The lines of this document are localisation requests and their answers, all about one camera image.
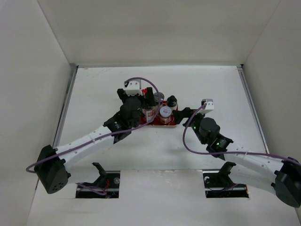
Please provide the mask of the black cap pepper grinder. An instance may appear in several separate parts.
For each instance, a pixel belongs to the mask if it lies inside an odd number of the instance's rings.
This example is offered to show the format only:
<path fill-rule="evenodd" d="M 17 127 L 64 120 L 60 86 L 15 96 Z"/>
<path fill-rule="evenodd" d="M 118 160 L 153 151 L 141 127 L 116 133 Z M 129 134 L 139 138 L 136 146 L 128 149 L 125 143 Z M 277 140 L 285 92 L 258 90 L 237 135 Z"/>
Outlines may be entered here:
<path fill-rule="evenodd" d="M 176 110 L 178 107 L 177 98 L 174 95 L 171 95 L 166 100 L 166 106 L 168 106 L 172 111 Z"/>

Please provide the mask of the soy sauce bottle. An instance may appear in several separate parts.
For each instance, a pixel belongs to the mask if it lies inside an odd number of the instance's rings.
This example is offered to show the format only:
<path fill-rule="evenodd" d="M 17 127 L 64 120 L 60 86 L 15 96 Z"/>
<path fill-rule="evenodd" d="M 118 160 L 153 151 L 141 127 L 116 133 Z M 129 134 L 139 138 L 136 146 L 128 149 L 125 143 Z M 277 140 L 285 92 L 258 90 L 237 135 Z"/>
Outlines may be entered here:
<path fill-rule="evenodd" d="M 143 123 L 149 122 L 155 115 L 155 106 L 152 108 L 147 109 L 145 107 L 145 101 L 143 104 Z"/>

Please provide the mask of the red lid sauce jar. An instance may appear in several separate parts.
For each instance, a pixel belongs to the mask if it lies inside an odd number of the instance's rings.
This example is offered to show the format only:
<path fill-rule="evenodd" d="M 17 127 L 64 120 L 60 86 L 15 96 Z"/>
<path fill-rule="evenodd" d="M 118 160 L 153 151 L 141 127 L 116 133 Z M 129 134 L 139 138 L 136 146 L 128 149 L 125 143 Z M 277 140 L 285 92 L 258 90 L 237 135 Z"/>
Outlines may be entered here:
<path fill-rule="evenodd" d="M 165 97 L 164 97 L 163 93 L 161 93 L 161 92 L 154 93 L 154 100 L 155 100 L 155 103 L 156 103 L 156 107 L 162 106 L 164 98 Z"/>

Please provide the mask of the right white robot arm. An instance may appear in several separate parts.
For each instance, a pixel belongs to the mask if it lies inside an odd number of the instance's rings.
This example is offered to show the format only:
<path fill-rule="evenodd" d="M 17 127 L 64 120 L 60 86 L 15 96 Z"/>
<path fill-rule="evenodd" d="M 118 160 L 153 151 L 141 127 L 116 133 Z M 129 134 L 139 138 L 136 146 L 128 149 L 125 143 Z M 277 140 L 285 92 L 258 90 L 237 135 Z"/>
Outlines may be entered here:
<path fill-rule="evenodd" d="M 205 106 L 198 109 L 174 110 L 175 123 L 184 118 L 183 126 L 192 128 L 199 142 L 206 146 L 203 155 L 225 161 L 218 172 L 223 186 L 245 184 L 274 194 L 288 206 L 301 206 L 301 164 L 291 157 L 256 153 L 220 134 L 220 126 L 205 116 Z"/>

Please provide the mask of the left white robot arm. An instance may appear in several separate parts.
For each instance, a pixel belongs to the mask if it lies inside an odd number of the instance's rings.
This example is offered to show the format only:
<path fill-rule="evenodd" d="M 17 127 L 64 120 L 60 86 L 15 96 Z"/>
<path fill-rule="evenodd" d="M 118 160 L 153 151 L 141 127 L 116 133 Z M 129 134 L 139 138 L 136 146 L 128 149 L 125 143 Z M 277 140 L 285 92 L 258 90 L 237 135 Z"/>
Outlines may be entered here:
<path fill-rule="evenodd" d="M 70 169 L 81 159 L 98 149 L 111 147 L 140 129 L 143 110 L 155 105 L 153 89 L 118 89 L 122 105 L 117 113 L 102 126 L 67 145 L 42 148 L 33 172 L 38 176 L 48 194 L 60 191 L 72 177 Z"/>

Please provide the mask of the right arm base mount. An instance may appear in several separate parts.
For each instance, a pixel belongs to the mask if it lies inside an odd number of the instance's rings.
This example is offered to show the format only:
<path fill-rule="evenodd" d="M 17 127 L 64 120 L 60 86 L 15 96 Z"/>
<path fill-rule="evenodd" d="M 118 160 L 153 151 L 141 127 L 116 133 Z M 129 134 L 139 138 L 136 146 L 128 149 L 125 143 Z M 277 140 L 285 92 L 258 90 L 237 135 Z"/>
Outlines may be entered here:
<path fill-rule="evenodd" d="M 202 172 L 206 198 L 249 198 L 247 186 L 235 184 L 229 177 L 234 166 L 234 163 L 226 162 L 220 169 Z"/>

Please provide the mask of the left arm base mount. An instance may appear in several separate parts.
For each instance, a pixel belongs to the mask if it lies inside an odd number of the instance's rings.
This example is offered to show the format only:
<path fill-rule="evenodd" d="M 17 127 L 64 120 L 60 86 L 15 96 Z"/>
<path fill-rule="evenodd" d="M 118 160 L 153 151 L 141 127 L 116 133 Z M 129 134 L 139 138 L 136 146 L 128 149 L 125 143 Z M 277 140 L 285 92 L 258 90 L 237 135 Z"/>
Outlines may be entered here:
<path fill-rule="evenodd" d="M 100 163 L 93 162 L 98 170 L 98 177 L 93 183 L 77 184 L 77 199 L 114 199 L 119 198 L 120 171 L 106 171 Z"/>

